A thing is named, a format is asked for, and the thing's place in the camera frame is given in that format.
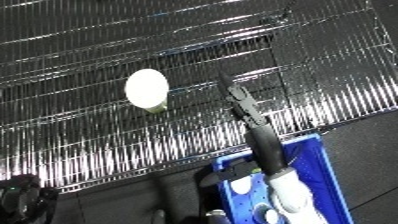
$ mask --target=silver mesh surface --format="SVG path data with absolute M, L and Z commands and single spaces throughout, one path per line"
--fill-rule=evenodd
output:
M 396 52 L 366 0 L 2 0 L 0 179 L 64 192 L 244 144 L 217 90 L 246 86 L 281 138 L 396 109 Z M 168 110 L 123 88 L 161 71 Z

